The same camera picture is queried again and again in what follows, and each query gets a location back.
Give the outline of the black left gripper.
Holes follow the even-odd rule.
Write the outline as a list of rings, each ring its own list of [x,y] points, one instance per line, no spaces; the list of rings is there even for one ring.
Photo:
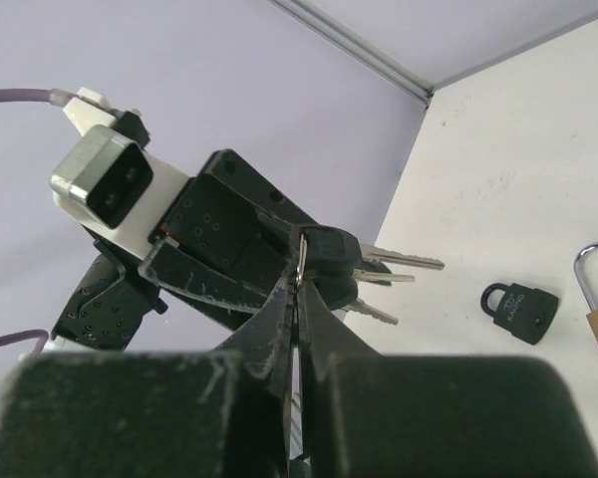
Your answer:
[[[231,149],[216,151],[180,192],[139,259],[92,235],[98,257],[61,313],[56,338],[121,351],[167,292],[230,331],[263,306],[312,218]]]

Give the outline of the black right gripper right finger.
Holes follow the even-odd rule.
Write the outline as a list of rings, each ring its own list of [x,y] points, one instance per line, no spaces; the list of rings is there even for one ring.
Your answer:
[[[572,394],[548,362],[384,356],[316,287],[296,296],[303,449],[316,477],[598,477]]]

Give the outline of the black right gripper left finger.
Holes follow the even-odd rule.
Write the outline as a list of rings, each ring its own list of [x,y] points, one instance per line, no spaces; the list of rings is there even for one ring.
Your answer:
[[[0,391],[0,477],[284,477],[291,295],[207,353],[48,353]]]

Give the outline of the black-headed key bunch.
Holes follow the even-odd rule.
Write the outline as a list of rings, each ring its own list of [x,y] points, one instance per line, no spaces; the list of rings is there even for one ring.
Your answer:
[[[391,272],[390,264],[437,271],[445,267],[438,259],[362,244],[348,231],[319,224],[294,227],[289,247],[296,257],[296,283],[312,282],[329,309],[356,312],[393,326],[399,320],[360,299],[358,284],[389,287],[415,280],[412,275]]]

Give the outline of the black Kaijing padlock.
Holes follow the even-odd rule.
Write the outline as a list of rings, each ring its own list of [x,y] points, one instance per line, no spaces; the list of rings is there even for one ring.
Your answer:
[[[532,346],[545,336],[559,303],[559,298],[553,294],[517,283],[490,284],[480,296],[482,311],[496,326]]]

